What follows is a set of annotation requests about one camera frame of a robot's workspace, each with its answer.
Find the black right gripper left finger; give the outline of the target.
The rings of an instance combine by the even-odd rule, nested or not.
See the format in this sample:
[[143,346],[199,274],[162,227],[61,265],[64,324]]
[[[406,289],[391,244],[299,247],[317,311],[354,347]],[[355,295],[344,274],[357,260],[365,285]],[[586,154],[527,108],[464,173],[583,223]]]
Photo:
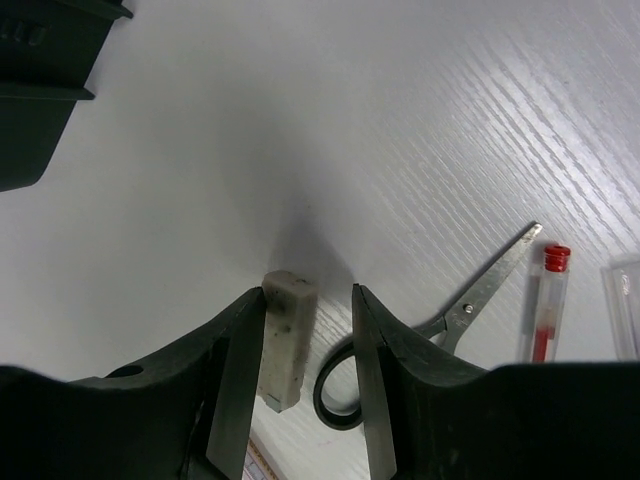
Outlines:
[[215,318],[105,377],[1,370],[5,479],[238,479],[265,324],[252,288]]

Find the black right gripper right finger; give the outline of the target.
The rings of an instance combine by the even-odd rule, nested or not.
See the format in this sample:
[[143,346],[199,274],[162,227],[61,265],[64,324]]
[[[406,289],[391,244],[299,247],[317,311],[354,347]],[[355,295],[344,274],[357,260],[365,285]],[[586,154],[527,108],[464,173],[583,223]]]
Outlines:
[[399,321],[365,286],[353,330],[375,479],[635,479],[636,363],[484,370]]

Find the black handled scissors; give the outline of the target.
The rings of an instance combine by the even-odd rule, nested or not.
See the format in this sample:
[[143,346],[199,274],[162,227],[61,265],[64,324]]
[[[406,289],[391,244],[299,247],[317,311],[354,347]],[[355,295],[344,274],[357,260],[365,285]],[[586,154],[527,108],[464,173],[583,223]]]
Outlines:
[[[542,225],[537,221],[525,226],[482,265],[438,315],[419,324],[414,330],[427,339],[439,336],[441,339],[438,346],[448,353],[454,353],[463,334],[515,269],[541,231]],[[353,338],[348,336],[325,358],[313,387],[312,400],[316,416],[325,426],[337,431],[348,431],[362,423],[359,400],[352,402],[346,409],[335,412],[322,399],[325,382],[330,374],[353,355]]]

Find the white eraser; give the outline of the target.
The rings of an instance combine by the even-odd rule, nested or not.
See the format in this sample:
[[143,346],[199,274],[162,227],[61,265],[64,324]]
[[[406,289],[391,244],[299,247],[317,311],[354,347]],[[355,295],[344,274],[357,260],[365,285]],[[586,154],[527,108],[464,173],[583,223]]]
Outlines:
[[301,397],[318,304],[317,287],[285,270],[262,282],[266,316],[258,396],[277,413]]

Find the clear red gel pen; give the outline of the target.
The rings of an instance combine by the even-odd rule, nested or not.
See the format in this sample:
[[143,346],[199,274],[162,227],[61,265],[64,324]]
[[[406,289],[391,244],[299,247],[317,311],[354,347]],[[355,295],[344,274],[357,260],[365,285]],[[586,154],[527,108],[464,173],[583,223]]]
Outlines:
[[547,363],[555,359],[569,283],[571,249],[539,245],[528,272],[519,359]]

